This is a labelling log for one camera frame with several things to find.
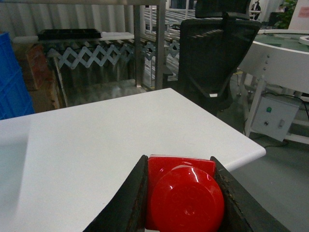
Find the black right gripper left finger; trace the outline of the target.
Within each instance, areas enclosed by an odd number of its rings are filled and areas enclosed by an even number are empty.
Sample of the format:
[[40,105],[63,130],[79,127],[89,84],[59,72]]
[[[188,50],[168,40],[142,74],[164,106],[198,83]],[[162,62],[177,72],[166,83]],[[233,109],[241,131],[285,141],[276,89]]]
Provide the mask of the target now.
[[148,157],[142,155],[111,201],[84,231],[145,231],[147,192]]

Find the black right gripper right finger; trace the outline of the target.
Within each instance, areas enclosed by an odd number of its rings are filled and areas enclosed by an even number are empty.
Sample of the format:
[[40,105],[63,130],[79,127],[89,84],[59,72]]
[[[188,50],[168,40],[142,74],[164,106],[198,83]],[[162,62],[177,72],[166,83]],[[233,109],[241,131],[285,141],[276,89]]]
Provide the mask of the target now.
[[258,201],[212,156],[215,162],[214,179],[219,185],[225,211],[220,232],[288,232]]

